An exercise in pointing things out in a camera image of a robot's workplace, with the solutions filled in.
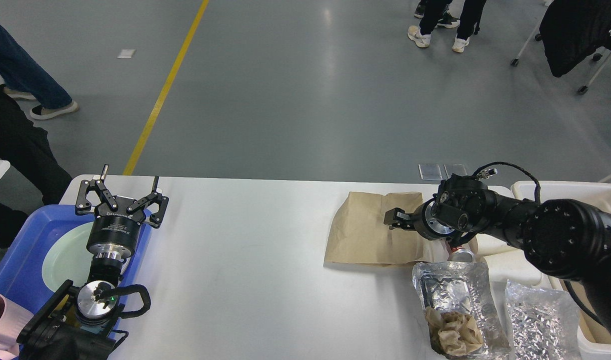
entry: white plate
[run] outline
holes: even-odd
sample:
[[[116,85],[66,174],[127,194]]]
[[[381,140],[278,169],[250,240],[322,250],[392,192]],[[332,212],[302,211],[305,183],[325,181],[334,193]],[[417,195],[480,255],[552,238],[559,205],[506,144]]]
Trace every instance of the white plate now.
[[[86,245],[93,223],[84,223],[61,236],[43,259],[41,276],[48,289],[56,292],[64,281],[70,279],[75,287],[86,284],[93,255]]]

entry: pink cup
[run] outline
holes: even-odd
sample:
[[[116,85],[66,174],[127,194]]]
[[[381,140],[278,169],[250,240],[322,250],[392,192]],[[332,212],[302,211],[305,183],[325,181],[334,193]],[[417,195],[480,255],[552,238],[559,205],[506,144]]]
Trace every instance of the pink cup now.
[[[1,360],[11,360],[19,356],[17,337],[31,319],[32,312],[29,312],[0,294]]]

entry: blue tray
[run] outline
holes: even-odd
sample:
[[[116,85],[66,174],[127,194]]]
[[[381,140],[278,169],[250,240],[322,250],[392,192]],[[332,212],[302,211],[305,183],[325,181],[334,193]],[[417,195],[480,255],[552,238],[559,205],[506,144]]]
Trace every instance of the blue tray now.
[[[75,215],[74,205],[47,205],[32,212],[1,260],[0,294],[36,314],[54,294],[43,282],[43,259],[60,237],[94,219],[92,214]],[[150,226],[141,227],[136,253],[123,273],[121,285],[134,282],[150,230]]]

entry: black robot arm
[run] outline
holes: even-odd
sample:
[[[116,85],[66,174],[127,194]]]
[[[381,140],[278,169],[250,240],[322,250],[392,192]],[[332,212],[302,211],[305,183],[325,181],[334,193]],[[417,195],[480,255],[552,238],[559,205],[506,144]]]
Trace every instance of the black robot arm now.
[[[452,174],[415,212],[392,209],[383,223],[452,246],[481,233],[522,249],[544,274],[584,285],[611,334],[611,214],[571,199],[538,203],[509,198],[475,176]]]

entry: silver foil bag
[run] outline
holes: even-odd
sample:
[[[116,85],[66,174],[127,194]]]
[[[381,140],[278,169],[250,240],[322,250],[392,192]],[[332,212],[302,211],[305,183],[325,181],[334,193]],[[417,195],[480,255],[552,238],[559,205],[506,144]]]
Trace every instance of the silver foil bag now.
[[[579,308],[570,294],[507,281],[506,309],[517,359],[581,360]]]
[[[423,309],[440,313],[470,314],[483,335],[483,346],[466,356],[448,359],[506,360],[511,353],[499,321],[488,280],[488,265],[481,262],[420,262],[412,269],[412,284]]]

